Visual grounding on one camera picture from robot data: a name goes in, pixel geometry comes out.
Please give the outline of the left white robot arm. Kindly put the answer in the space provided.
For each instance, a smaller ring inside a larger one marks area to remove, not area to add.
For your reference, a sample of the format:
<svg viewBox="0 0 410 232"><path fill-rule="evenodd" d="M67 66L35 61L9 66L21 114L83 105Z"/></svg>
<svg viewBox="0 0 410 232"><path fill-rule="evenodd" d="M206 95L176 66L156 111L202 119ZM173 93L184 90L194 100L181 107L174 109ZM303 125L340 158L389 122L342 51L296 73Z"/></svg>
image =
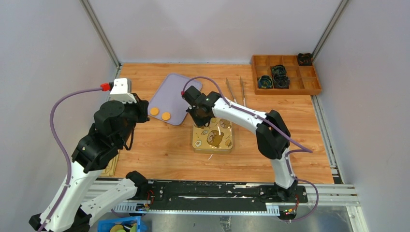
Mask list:
<svg viewBox="0 0 410 232"><path fill-rule="evenodd" d="M132 171L117 185L94 199L85 202L84 197L119 150L128 148L137 123L149 121L149 102L135 93L133 102L111 100L101 105L94 114L94 123L72 154L69 183L63 183L58 194L41 214L33 215L30 226L38 231L87 232L101 216L121 202L135 198L144 199L148 194L148 180Z"/></svg>

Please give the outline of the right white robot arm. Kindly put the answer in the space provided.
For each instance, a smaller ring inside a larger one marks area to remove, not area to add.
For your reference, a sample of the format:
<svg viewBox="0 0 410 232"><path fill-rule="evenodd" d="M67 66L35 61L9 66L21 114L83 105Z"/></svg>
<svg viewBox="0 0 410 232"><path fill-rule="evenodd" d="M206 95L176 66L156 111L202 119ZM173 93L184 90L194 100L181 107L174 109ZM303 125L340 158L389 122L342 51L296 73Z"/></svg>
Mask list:
<svg viewBox="0 0 410 232"><path fill-rule="evenodd" d="M288 202L295 196L298 182L286 156L291 135L277 111L254 111L214 91L205 95L193 86L182 91L181 95L188 103L187 112L197 126L207 126L211 119L218 117L255 134L259 152L270 160L275 173L274 183L278 199Z"/></svg>

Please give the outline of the silver square tin lid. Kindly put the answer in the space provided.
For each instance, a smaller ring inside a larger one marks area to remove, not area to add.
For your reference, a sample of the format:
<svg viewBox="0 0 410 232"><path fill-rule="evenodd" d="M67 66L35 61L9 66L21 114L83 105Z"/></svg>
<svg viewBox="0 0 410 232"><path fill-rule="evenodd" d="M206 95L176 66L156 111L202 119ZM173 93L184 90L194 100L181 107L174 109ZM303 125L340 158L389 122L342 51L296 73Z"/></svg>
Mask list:
<svg viewBox="0 0 410 232"><path fill-rule="evenodd" d="M195 153L229 154L234 147L233 123L223 118L212 118L207 127L192 127L191 146Z"/></svg>

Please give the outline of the metal kitchen tongs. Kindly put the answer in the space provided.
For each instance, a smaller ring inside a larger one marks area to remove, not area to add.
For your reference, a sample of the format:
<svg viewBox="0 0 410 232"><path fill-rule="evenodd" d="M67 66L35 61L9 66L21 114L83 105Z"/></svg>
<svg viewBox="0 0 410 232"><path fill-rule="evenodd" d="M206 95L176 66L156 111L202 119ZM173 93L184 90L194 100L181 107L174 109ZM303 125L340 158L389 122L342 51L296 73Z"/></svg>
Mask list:
<svg viewBox="0 0 410 232"><path fill-rule="evenodd" d="M229 78L225 79L225 83L232 97L232 100L235 103L239 103L239 101L241 101L242 106L247 106L246 95L245 95L245 85L244 85L243 78L240 76L238 81L239 81L240 92L237 91L238 90L237 86L232 85Z"/></svg>

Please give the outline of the lavender plastic tray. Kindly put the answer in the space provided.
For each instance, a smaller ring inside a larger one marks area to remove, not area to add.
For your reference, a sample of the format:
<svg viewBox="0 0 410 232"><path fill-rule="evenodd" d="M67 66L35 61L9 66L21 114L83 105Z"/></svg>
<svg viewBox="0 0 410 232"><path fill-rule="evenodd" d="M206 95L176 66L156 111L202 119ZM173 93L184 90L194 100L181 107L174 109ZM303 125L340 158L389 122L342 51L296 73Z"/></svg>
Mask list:
<svg viewBox="0 0 410 232"><path fill-rule="evenodd" d="M186 110L188 108L188 103L181 97L181 91L183 88L188 89L190 86L201 90L203 85L199 81L191 81L190 78L177 73L167 75L149 101L148 115L174 126L180 125L187 115ZM158 108L160 111L157 116L152 116L149 112L153 107ZM162 120L161 116L164 112L171 114L170 120Z"/></svg>

